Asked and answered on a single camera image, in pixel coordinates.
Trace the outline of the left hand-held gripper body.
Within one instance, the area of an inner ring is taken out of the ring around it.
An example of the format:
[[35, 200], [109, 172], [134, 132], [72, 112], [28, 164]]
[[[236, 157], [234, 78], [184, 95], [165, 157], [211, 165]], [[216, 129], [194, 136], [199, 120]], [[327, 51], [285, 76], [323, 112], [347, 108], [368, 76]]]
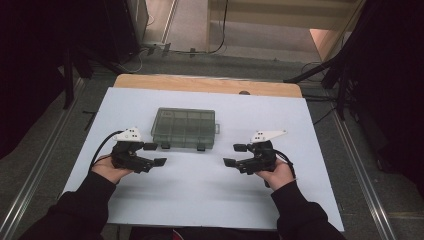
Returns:
[[112, 165], [115, 168], [148, 173], [155, 166], [154, 160], [137, 155], [146, 146], [137, 127], [118, 131], [112, 139], [116, 142], [111, 152]]

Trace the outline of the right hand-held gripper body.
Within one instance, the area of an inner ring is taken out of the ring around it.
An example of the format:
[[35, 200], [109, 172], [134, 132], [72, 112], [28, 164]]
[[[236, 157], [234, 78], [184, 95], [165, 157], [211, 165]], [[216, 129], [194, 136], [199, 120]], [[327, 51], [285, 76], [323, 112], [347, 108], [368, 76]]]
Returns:
[[247, 151], [253, 157], [245, 160], [237, 160], [236, 168], [241, 173], [251, 175], [259, 171], [273, 171], [275, 169], [276, 150], [271, 142], [272, 139], [287, 133], [286, 130], [256, 131], [247, 145]]

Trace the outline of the grey transparent compartment box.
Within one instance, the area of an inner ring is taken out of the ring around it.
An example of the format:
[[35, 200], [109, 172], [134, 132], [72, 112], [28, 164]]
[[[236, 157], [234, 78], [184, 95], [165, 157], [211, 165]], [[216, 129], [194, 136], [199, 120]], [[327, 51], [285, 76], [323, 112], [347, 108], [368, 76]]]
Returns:
[[151, 129], [153, 142], [162, 149], [212, 149], [215, 143], [215, 111], [161, 107]]

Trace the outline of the person's left hand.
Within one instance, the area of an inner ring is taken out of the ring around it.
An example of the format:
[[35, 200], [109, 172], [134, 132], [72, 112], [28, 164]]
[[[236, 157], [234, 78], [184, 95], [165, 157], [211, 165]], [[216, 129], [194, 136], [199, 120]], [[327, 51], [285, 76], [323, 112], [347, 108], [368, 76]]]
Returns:
[[97, 159], [91, 167], [91, 171], [114, 184], [118, 184], [123, 177], [132, 173], [132, 170], [129, 169], [115, 168], [110, 155], [101, 156]]

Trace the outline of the person's right hand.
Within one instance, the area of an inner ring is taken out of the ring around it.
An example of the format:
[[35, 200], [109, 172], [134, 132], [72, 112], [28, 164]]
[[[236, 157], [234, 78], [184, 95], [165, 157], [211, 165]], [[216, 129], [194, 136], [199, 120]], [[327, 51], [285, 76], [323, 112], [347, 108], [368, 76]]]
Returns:
[[295, 177], [289, 165], [282, 160], [275, 161], [275, 169], [270, 171], [259, 171], [256, 175], [265, 180], [273, 191], [293, 182]]

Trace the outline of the white table mat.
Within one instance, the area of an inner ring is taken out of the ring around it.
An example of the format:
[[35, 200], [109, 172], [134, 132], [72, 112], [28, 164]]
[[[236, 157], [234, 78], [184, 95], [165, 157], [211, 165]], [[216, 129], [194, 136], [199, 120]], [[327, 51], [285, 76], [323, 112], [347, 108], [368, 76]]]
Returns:
[[215, 94], [130, 88], [108, 89], [65, 185], [76, 190], [93, 155], [110, 153], [109, 134], [138, 127], [144, 140], [159, 108], [210, 109], [220, 126], [212, 149], [171, 148], [144, 152], [167, 158], [164, 166], [120, 181], [109, 202], [109, 223], [146, 226], [208, 226], [273, 230], [278, 218], [271, 191], [256, 175], [224, 165], [243, 159], [233, 144], [247, 143], [256, 131], [286, 130], [275, 149], [293, 162], [303, 195], [319, 203], [337, 229], [343, 227], [327, 169], [302, 98]]

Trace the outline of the power strip with plugs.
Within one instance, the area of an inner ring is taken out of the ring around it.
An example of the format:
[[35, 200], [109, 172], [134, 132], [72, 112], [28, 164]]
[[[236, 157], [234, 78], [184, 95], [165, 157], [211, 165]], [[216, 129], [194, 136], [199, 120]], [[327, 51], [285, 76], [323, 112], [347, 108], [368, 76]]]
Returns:
[[170, 43], [159, 44], [159, 43], [151, 43], [151, 44], [142, 44], [141, 50], [146, 51], [147, 55], [153, 55], [155, 52], [159, 52], [162, 57], [166, 57], [170, 52]]

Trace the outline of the black tripod stand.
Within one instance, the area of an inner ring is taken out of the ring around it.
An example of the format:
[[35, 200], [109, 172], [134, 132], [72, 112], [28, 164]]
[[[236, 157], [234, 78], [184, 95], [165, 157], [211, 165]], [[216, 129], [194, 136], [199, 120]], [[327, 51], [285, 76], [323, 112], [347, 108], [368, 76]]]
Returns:
[[331, 89], [335, 85], [338, 85], [335, 110], [339, 118], [344, 120], [344, 105], [346, 103], [345, 97], [348, 85], [348, 75], [345, 63], [340, 57], [333, 57], [328, 61], [322, 62], [318, 66], [301, 73], [296, 77], [284, 80], [284, 83], [297, 84], [323, 71], [326, 71], [325, 76], [321, 81], [321, 86], [324, 89]]

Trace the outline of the dark cabinet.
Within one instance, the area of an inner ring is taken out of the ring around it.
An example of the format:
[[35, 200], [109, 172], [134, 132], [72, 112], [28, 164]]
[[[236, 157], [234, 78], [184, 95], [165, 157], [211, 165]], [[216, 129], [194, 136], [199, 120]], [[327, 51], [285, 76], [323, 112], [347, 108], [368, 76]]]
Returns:
[[149, 14], [145, 0], [104, 0], [113, 60], [125, 63], [140, 52]]

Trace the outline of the light wooden panel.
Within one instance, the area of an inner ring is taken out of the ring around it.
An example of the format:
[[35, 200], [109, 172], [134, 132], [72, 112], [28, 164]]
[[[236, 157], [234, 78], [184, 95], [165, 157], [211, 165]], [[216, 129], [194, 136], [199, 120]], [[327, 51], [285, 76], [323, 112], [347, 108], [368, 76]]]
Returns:
[[345, 31], [310, 29], [310, 34], [322, 62], [333, 58], [342, 47]]

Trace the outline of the metal floor rail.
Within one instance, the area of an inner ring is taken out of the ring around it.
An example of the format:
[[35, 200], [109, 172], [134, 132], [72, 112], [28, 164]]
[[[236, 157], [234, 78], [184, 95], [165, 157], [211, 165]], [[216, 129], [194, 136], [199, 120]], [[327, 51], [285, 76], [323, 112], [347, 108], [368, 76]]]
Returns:
[[360, 157], [360, 154], [356, 148], [346, 123], [339, 117], [337, 113], [334, 114], [334, 121], [345, 145], [350, 163], [352, 165], [353, 171], [355, 172], [356, 178], [364, 195], [371, 217], [379, 233], [380, 239], [398, 240], [390, 224], [388, 215], [366, 171], [366, 168], [362, 162], [362, 158]]
[[51, 152], [85, 88], [85, 79], [72, 81], [75, 99], [67, 109], [60, 95], [31, 127], [18, 147], [0, 159], [0, 240], [11, 240], [42, 178]]

